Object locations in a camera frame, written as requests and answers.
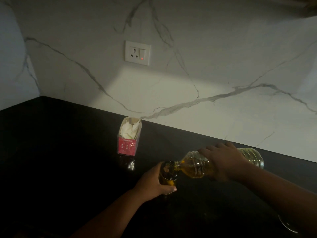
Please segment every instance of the red box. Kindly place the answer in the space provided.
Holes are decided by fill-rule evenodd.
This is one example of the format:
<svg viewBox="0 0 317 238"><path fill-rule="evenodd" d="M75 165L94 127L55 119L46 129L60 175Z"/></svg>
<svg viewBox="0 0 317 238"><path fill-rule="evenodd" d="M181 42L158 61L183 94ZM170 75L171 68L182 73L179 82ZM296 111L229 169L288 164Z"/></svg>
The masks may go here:
<svg viewBox="0 0 317 238"><path fill-rule="evenodd" d="M134 123L140 121L140 124L139 124L139 127L138 127L138 131L137 131L137 134L136 134L134 139L126 139L126 138L123 138L120 135L121 128L127 121L130 124L134 124ZM142 128L142 122L138 118L126 117L122 121L120 129L119 129L119 133L118 133L118 154L135 156L135 153L136 153L137 147L138 147L138 142L139 142L139 137L140 137L140 133L141 133L141 128Z"/></svg>

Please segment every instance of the hand holding bottle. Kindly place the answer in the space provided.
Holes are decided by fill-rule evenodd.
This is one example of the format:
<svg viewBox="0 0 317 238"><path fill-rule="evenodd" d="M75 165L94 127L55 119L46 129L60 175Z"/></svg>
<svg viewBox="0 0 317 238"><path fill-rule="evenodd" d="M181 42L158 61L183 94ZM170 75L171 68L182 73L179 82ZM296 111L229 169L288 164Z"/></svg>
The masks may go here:
<svg viewBox="0 0 317 238"><path fill-rule="evenodd" d="M218 181L238 180L244 173L245 167L252 164L231 143L218 143L198 150L215 167L214 176Z"/></svg>
<svg viewBox="0 0 317 238"><path fill-rule="evenodd" d="M156 196L169 194L176 191L175 186L161 185L159 183L159 173L163 162L158 163L152 169L143 174L137 182L134 191L138 193L143 202L152 200Z"/></svg>

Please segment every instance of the person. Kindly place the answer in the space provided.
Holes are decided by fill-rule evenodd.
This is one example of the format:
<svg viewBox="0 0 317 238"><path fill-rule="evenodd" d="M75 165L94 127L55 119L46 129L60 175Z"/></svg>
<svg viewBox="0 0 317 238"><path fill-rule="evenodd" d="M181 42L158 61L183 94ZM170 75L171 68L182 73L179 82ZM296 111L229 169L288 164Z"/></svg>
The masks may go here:
<svg viewBox="0 0 317 238"><path fill-rule="evenodd" d="M215 166L217 181L237 181L276 212L296 224L301 234L317 236L317 195L251 164L231 143L219 143L198 150ZM144 173L127 191L103 212L77 230L71 238L120 237L137 209L161 195L176 191L175 186L159 183L161 163Z"/></svg>

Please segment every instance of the white switch plate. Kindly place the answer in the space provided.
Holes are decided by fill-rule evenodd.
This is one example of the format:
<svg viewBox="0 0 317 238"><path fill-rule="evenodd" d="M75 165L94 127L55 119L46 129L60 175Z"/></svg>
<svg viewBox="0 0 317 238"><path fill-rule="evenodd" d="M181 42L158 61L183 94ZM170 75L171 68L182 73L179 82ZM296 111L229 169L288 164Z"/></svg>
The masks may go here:
<svg viewBox="0 0 317 238"><path fill-rule="evenodd" d="M125 41L125 60L149 66L151 45Z"/></svg>

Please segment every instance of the person's right arm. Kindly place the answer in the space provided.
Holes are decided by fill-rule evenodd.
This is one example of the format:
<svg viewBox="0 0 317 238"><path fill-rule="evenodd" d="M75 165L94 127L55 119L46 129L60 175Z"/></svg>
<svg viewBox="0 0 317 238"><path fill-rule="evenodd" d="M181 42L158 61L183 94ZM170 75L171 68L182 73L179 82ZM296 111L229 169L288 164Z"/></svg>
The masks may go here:
<svg viewBox="0 0 317 238"><path fill-rule="evenodd" d="M216 180L243 184L302 234L317 236L316 194L251 164L230 142L199 152L214 164Z"/></svg>

